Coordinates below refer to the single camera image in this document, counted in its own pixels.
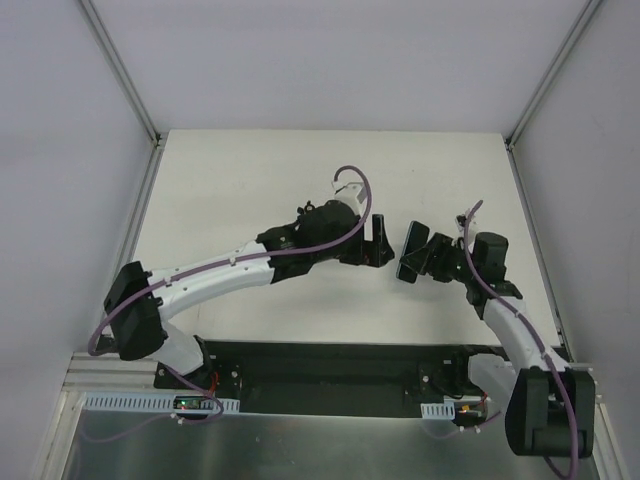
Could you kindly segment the black smartphone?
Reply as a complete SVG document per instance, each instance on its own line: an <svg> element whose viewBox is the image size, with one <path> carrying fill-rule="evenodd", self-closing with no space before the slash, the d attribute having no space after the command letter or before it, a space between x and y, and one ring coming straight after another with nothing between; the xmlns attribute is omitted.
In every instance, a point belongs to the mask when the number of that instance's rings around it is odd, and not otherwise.
<svg viewBox="0 0 640 480"><path fill-rule="evenodd" d="M426 246L430 236L430 228L419 221L409 224L400 260L396 270L396 278L402 282L414 284L420 275L423 260L420 255L411 259L414 253Z"/></svg>

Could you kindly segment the black phone stand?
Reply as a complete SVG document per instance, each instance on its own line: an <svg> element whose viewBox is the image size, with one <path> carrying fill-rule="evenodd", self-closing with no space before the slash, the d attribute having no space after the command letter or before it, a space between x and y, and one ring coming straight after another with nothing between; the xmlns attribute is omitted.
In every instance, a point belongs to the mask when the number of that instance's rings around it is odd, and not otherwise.
<svg viewBox="0 0 640 480"><path fill-rule="evenodd" d="M307 201L305 205L297 208L296 213L298 225L312 225L318 222L320 210L311 201Z"/></svg>

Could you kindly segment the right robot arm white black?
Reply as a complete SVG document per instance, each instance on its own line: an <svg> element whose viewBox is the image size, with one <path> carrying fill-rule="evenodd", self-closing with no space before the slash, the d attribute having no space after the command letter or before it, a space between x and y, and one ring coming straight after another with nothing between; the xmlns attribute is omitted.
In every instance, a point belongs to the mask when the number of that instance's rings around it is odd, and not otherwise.
<svg viewBox="0 0 640 480"><path fill-rule="evenodd" d="M496 335L511 365L506 367L494 354L475 354L450 369L450 382L461 394L481 388L494 396L515 454L588 458L594 444L594 380L546 343L536 342L522 322L526 304L506 278L508 247L505 237L481 232L466 254L462 239L412 222L396 276L413 283L428 275L437 282L465 286L468 303Z"/></svg>

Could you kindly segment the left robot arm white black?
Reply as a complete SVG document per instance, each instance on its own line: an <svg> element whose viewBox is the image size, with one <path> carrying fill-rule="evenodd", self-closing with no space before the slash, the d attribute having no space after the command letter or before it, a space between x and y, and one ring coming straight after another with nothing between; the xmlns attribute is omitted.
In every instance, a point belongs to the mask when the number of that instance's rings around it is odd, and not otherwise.
<svg viewBox="0 0 640 480"><path fill-rule="evenodd" d="M172 324L177 314L241 289L306 275L325 261L380 268L394 257L382 215L340 200L308 203L295 221L211 260L157 271L140 262L123 266L104 300L112 339L94 339L89 351L115 353L123 361L150 358L199 389L211 377L210 355L202 339Z"/></svg>

